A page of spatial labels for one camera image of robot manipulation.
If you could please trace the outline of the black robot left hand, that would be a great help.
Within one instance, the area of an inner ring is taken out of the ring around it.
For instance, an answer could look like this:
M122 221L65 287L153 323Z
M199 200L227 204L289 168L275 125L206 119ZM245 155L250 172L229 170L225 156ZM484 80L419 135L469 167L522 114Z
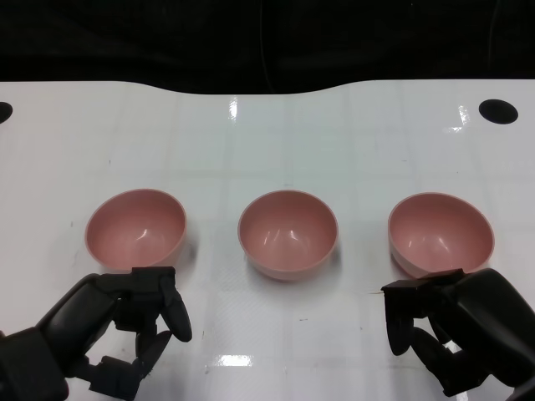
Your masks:
M93 365L86 353L114 324L135 334L135 360L108 356ZM192 339L186 306L172 266L135 267L124 274L90 274L37 323L63 374L89 382L90 390L132 400L171 338Z

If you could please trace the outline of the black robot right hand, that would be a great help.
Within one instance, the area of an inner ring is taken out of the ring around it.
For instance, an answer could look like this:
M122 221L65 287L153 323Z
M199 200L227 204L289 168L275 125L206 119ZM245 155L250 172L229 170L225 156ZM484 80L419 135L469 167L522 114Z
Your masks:
M447 397L492 375L534 398L534 311L499 272L462 270L382 287L391 352L412 349Z

